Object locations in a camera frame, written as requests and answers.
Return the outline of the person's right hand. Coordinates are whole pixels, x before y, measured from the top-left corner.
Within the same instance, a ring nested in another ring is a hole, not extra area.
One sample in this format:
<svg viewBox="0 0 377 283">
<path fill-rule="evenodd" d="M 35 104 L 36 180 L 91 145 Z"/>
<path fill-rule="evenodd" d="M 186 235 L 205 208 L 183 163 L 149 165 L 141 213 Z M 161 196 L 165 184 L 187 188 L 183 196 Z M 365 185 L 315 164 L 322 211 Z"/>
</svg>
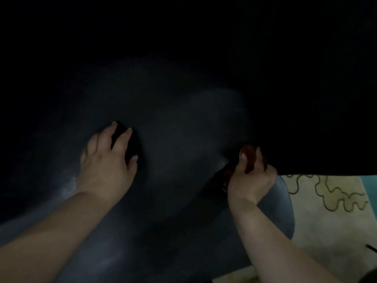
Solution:
<svg viewBox="0 0 377 283">
<path fill-rule="evenodd" d="M 276 182 L 277 170 L 273 166 L 264 165 L 264 157 L 260 147 L 256 148 L 253 170 L 245 174 L 233 173 L 230 178 L 227 199 L 230 209 L 241 206 L 257 205 Z"/>
</svg>

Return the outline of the person's left hand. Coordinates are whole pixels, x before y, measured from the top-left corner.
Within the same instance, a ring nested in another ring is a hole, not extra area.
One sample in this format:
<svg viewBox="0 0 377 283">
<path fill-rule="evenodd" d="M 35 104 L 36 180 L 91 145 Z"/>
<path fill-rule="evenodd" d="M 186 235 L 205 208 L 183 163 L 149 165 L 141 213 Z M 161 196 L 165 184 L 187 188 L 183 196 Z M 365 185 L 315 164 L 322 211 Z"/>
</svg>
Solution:
<svg viewBox="0 0 377 283">
<path fill-rule="evenodd" d="M 127 128 L 107 151 L 97 150 L 99 134 L 94 134 L 87 142 L 87 159 L 80 165 L 77 190 L 78 193 L 92 194 L 107 205 L 114 206 L 134 181 L 127 178 L 128 162 L 125 161 L 133 129 Z"/>
</svg>

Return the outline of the reddish brown wooden brush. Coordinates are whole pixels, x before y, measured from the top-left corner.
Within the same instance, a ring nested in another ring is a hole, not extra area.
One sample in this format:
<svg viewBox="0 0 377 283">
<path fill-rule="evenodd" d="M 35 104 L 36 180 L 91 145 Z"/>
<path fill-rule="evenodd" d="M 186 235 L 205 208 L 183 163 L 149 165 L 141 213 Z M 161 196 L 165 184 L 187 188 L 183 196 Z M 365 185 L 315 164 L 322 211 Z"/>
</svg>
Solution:
<svg viewBox="0 0 377 283">
<path fill-rule="evenodd" d="M 255 161 L 255 152 L 256 152 L 256 148 L 251 146 L 251 145 L 245 145 L 241 148 L 240 150 L 241 152 L 244 152 L 246 154 L 246 156 L 248 157 L 248 165 L 247 165 L 247 171 L 246 172 L 249 172 L 249 171 L 252 171 L 253 170 L 253 163 Z M 226 195 L 227 195 L 227 191 L 228 191 L 228 185 L 229 185 L 229 181 L 230 181 L 230 178 L 232 177 L 233 173 L 235 172 L 235 167 L 237 166 L 237 163 L 234 163 L 233 165 L 230 165 L 230 164 L 227 164 L 225 167 L 224 167 L 224 187 L 223 187 L 223 190 L 225 191 Z M 264 165 L 266 166 L 267 165 L 267 161 L 264 159 Z"/>
</svg>

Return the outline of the dark blue grey fabric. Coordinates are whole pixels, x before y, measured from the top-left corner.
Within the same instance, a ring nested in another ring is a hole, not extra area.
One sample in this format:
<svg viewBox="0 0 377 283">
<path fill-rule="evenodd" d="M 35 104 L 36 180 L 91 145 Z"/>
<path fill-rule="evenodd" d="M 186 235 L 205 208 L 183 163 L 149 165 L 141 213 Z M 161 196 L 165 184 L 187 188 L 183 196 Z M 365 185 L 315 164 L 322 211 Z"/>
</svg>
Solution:
<svg viewBox="0 0 377 283">
<path fill-rule="evenodd" d="M 228 89 L 92 88 L 45 106 L 16 127 L 20 150 L 0 162 L 0 246 L 75 190 L 79 156 L 119 120 L 134 129 L 135 181 L 79 247 L 59 283 L 202 283 L 247 267 L 222 169 L 253 141 L 242 96 Z"/>
</svg>

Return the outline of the person's left forearm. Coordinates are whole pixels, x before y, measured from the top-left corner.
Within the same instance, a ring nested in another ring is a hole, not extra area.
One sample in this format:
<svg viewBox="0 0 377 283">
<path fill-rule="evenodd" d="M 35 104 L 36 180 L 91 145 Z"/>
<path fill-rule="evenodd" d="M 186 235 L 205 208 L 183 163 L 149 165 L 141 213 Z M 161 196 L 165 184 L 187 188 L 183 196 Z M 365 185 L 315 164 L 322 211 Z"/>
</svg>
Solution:
<svg viewBox="0 0 377 283">
<path fill-rule="evenodd" d="M 0 283 L 52 283 L 81 243 L 117 203 L 79 192 L 0 247 Z"/>
</svg>

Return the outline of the person's right forearm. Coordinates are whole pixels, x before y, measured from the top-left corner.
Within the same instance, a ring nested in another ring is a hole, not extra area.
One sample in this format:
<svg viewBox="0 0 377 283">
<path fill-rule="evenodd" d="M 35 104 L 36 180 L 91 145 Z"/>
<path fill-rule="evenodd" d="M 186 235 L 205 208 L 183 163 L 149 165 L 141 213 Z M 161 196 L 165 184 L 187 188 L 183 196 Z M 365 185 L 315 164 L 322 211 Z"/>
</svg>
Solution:
<svg viewBox="0 0 377 283">
<path fill-rule="evenodd" d="M 262 283 L 341 283 L 296 247 L 252 201 L 228 196 L 235 226 Z"/>
</svg>

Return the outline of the black cloth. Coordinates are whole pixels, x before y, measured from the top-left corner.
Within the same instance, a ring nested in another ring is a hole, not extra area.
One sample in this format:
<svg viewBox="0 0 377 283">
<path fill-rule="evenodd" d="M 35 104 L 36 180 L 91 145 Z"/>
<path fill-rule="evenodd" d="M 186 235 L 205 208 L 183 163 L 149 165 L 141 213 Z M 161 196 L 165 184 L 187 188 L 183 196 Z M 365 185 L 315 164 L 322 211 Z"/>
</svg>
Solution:
<svg viewBox="0 0 377 283">
<path fill-rule="evenodd" d="M 194 86 L 242 94 L 281 171 L 377 174 L 377 0 L 0 0 L 6 159 Z"/>
</svg>

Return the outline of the cream rug with squiggly lines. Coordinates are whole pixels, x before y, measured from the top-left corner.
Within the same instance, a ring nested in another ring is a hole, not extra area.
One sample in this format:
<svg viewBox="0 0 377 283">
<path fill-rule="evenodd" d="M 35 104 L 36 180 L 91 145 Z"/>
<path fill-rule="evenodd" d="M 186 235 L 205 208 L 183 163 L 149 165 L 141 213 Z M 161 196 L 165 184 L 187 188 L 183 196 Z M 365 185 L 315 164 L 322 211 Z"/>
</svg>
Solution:
<svg viewBox="0 0 377 283">
<path fill-rule="evenodd" d="M 295 216 L 293 242 L 344 283 L 377 267 L 377 175 L 283 176 Z"/>
</svg>

